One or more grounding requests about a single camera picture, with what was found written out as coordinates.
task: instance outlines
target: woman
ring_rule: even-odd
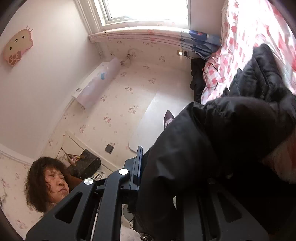
[[[25,184],[27,204],[47,213],[82,180],[71,176],[59,160],[41,157],[33,162]]]

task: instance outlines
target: black puffer coat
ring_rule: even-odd
[[[190,103],[150,149],[135,213],[142,231],[174,239],[174,196],[207,177],[261,160],[295,124],[296,97],[284,86],[270,48],[254,48],[230,91],[205,105]]]

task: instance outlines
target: curly dark hair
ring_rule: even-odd
[[[46,203],[49,201],[47,194],[48,187],[45,182],[44,172],[46,168],[56,169],[60,171],[67,182],[66,166],[59,160],[50,157],[41,157],[34,161],[28,171],[25,183],[25,196],[27,205],[34,207],[39,212],[46,212]]]

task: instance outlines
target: person's arm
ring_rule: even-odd
[[[82,179],[71,176],[70,174],[65,176],[66,182],[69,186],[69,190],[72,191],[75,187],[82,182]]]

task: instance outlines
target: bright window pane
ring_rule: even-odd
[[[105,0],[111,18],[162,19],[187,23],[187,0]]]

